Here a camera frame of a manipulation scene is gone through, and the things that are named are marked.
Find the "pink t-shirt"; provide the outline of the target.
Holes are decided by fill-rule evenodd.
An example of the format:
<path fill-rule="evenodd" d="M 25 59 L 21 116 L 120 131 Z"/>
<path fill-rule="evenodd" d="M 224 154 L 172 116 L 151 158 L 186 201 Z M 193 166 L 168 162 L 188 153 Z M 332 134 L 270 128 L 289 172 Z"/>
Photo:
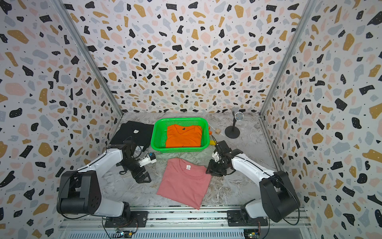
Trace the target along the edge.
<path fill-rule="evenodd" d="M 169 159 L 157 195 L 199 210 L 212 178 L 206 171 L 181 158 Z"/>

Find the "orange t-shirt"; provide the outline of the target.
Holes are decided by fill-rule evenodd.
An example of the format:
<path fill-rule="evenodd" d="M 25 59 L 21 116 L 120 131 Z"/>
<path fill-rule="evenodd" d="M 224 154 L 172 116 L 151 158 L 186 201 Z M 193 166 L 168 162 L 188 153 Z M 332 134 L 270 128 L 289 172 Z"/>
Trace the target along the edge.
<path fill-rule="evenodd" d="M 167 128 L 166 148 L 201 147 L 203 130 L 198 125 L 171 125 Z"/>

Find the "green plastic basket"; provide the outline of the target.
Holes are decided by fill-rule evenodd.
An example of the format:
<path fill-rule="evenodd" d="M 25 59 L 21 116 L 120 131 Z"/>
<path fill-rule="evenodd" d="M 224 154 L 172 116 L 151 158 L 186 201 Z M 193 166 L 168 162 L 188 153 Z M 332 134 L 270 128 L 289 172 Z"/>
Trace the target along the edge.
<path fill-rule="evenodd" d="M 171 125 L 191 126 L 198 125 L 203 130 L 201 147 L 166 148 L 167 128 Z M 206 149 L 210 145 L 209 125 L 203 118 L 170 118 L 161 119 L 154 124 L 151 147 L 163 153 L 170 152 L 196 152 Z"/>

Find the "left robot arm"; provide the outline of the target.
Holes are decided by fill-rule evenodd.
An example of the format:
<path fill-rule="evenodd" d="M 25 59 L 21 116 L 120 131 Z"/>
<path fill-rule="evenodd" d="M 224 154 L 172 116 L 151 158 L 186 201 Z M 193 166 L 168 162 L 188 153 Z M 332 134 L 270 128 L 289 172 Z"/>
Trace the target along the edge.
<path fill-rule="evenodd" d="M 80 217 L 93 215 L 129 221 L 130 206 L 127 202 L 113 201 L 102 196 L 99 181 L 113 167 L 121 166 L 122 174 L 130 172 L 136 183 L 150 183 L 145 165 L 156 162 L 152 152 L 144 157 L 135 156 L 138 145 L 132 140 L 112 144 L 93 162 L 78 170 L 61 175 L 57 198 L 57 212 L 67 218 L 69 214 Z"/>

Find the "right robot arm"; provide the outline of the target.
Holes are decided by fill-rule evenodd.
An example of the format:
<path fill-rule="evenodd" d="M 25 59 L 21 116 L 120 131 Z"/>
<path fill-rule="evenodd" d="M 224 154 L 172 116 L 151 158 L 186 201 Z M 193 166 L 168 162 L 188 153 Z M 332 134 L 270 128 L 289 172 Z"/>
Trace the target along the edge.
<path fill-rule="evenodd" d="M 233 225 L 246 226 L 260 223 L 260 219 L 274 222 L 284 220 L 295 210 L 299 210 L 300 201 L 289 176 L 284 171 L 273 171 L 251 160 L 243 151 L 231 149 L 225 141 L 218 142 L 209 161 L 206 174 L 224 177 L 241 172 L 260 189 L 260 198 L 242 205 L 238 216 L 229 216 Z"/>

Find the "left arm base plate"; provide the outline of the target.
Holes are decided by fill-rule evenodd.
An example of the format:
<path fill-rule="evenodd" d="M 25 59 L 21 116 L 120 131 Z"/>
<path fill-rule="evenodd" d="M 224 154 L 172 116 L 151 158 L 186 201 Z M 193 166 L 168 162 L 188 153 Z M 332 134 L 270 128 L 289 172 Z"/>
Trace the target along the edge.
<path fill-rule="evenodd" d="M 107 217 L 105 228 L 144 228 L 148 219 L 148 211 L 132 211 L 126 217 Z"/>

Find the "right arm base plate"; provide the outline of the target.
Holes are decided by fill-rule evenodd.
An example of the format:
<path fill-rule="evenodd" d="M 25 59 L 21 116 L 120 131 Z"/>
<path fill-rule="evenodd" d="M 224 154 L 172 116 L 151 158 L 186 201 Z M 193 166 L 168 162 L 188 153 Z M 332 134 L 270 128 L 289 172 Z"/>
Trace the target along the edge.
<path fill-rule="evenodd" d="M 243 210 L 228 210 L 227 220 L 229 227 L 267 227 L 269 225 L 267 217 L 251 218 Z"/>

